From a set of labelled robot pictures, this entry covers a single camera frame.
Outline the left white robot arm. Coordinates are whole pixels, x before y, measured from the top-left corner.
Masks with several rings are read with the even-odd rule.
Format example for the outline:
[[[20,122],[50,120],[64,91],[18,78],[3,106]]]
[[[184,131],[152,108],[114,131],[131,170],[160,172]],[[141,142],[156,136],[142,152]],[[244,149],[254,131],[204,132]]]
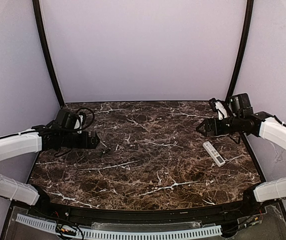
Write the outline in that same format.
[[[95,131],[50,129],[36,126],[23,132],[0,137],[0,162],[29,153],[47,150],[95,149],[100,138]],[[30,206],[48,201],[48,195],[39,187],[21,183],[0,174],[0,197]]]

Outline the white remote control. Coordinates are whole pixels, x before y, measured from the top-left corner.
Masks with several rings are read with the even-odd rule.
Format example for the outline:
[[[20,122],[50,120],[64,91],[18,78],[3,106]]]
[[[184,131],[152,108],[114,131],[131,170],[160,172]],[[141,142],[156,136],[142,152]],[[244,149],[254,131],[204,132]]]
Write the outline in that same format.
[[[222,156],[218,153],[218,151],[209,141],[204,142],[203,147],[218,167],[222,167],[226,163]]]

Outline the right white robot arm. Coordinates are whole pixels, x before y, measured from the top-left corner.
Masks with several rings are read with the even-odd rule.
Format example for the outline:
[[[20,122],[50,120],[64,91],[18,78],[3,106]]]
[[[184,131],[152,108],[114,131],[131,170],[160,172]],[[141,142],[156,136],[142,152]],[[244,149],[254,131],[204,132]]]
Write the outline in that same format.
[[[206,137],[233,134],[236,132],[255,135],[286,150],[286,124],[276,116],[267,112],[259,112],[245,118],[230,116],[223,119],[217,117],[203,120],[196,131]],[[286,177],[267,181],[250,190],[255,202],[286,198]]]

